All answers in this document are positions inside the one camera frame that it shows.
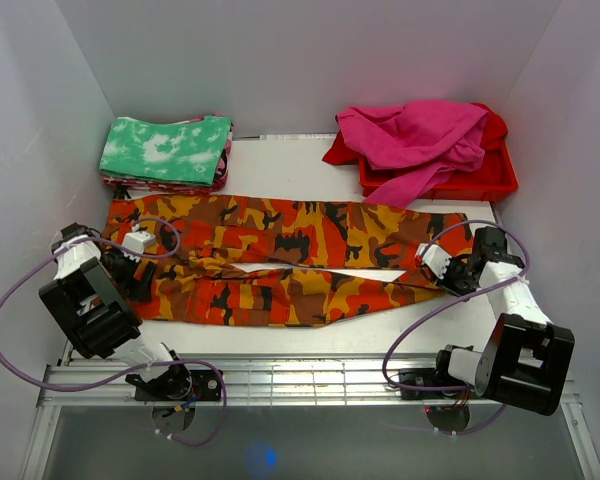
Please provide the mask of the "orange camouflage trousers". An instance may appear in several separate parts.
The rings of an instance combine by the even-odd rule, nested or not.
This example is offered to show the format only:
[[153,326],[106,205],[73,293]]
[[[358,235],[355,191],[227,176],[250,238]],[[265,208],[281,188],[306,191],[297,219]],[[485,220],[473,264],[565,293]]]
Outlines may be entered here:
[[473,242],[461,213],[231,195],[116,199],[102,234],[120,242],[134,223],[158,254],[137,314],[222,326],[322,327],[436,298],[417,248]]

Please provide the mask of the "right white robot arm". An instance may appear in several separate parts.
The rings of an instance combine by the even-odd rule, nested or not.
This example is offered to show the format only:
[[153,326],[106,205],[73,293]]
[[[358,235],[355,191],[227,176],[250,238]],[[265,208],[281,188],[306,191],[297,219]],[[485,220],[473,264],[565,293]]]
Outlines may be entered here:
[[434,390],[454,397],[469,386],[478,397],[552,415],[575,338],[541,310],[523,273],[525,262],[509,252],[505,233],[479,228],[468,254],[453,256],[438,245],[422,245],[419,256],[430,281],[446,292],[463,297],[485,290],[497,318],[483,351],[448,345],[438,353]]

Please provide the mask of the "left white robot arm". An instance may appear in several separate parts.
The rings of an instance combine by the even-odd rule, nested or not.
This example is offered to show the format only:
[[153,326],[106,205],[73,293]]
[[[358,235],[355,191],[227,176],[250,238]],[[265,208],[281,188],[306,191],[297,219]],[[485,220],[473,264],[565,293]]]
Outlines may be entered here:
[[157,264],[139,270],[142,256],[156,244],[152,233],[138,227],[125,234],[121,247],[105,249],[96,232],[73,223],[52,245],[57,271],[39,297],[78,353],[90,359],[116,357],[144,367],[126,376],[131,385],[158,400],[190,396],[193,380],[178,355],[165,344],[141,335],[134,302],[151,299]]

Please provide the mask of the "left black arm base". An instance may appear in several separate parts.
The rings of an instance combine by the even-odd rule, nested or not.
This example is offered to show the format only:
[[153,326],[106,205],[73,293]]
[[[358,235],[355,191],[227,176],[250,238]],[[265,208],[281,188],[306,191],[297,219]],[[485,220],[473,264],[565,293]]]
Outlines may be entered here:
[[129,374],[125,381],[135,388],[134,399],[137,401],[219,401],[222,397],[219,380],[210,369],[189,369],[184,374],[182,369],[172,367],[174,375],[163,382],[158,378],[145,382],[139,374]]

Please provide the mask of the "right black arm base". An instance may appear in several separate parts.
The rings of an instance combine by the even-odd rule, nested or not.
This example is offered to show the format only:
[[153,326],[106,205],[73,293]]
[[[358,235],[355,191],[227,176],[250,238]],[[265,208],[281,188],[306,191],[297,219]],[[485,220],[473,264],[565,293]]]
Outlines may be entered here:
[[390,387],[400,392],[402,400],[450,400],[461,403],[477,399],[473,387],[438,372],[435,368],[401,368],[389,375]]

